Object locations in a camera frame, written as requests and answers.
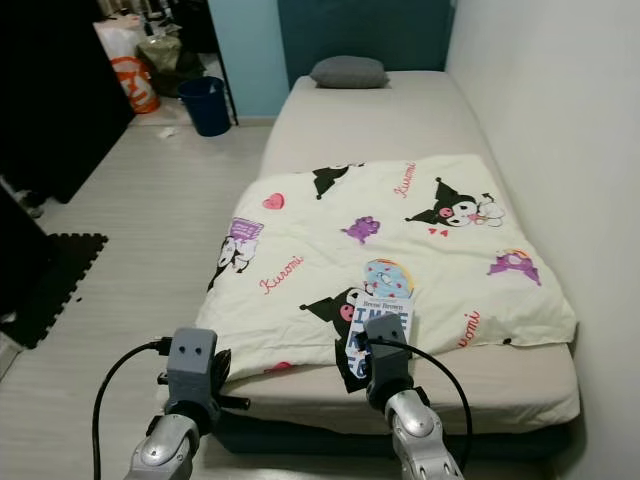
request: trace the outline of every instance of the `mattress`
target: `mattress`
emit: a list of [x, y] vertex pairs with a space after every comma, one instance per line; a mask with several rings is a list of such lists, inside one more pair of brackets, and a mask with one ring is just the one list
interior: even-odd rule
[[[482, 156], [504, 193], [499, 172], [473, 114], [442, 72], [391, 72], [378, 90], [318, 89], [308, 77], [293, 88], [267, 144], [261, 176], [376, 160], [413, 160], [435, 154]], [[517, 348], [487, 345], [439, 355], [461, 381], [477, 433], [520, 433], [564, 423], [579, 413], [577, 379], [564, 344]], [[464, 431], [454, 388], [425, 361], [412, 361], [422, 386], [450, 433]], [[347, 394], [338, 369], [297, 367], [230, 382], [246, 396], [246, 415], [380, 434], [388, 428], [364, 392]]]

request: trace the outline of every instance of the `pink heart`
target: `pink heart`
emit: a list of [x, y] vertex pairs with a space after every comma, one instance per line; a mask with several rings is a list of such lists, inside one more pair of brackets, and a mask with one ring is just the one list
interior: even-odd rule
[[274, 193], [264, 202], [262, 202], [262, 206], [264, 208], [268, 208], [269, 210], [280, 210], [282, 207], [284, 207], [284, 195], [282, 195], [281, 193]]

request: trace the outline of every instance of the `light wood floor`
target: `light wood floor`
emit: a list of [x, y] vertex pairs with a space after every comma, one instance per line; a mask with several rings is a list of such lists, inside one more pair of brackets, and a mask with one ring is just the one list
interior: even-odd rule
[[[219, 244], [243, 189], [257, 176], [270, 129], [199, 137], [190, 126], [161, 140], [161, 127], [131, 127], [68, 205], [50, 203], [48, 232], [109, 237], [41, 345], [18, 356], [0, 383], [0, 479], [91, 478], [90, 419], [96, 390], [130, 348], [191, 324]], [[103, 478], [122, 478], [157, 411], [165, 359], [143, 353], [104, 398]], [[203, 439], [194, 479], [394, 479], [385, 459], [238, 457]], [[467, 479], [544, 478], [531, 465], [473, 464]]]

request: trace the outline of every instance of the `purple cartoon figure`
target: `purple cartoon figure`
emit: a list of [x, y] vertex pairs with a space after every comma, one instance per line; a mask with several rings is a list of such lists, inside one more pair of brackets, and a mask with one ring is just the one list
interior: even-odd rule
[[377, 222], [373, 217], [360, 217], [349, 228], [342, 228], [340, 231], [345, 232], [347, 235], [353, 238], [357, 238], [361, 245], [364, 245], [364, 240], [369, 235], [378, 233], [380, 229], [380, 222]]
[[491, 265], [487, 275], [505, 272], [507, 270], [521, 271], [536, 282], [536, 285], [539, 287], [542, 286], [538, 269], [533, 266], [531, 257], [522, 250], [505, 250], [504, 255], [496, 257], [496, 263]]

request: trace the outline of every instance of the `teal wall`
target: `teal wall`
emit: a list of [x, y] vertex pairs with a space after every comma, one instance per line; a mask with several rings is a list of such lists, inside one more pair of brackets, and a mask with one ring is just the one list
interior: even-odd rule
[[277, 0], [208, 0], [239, 116], [276, 116], [289, 84]]

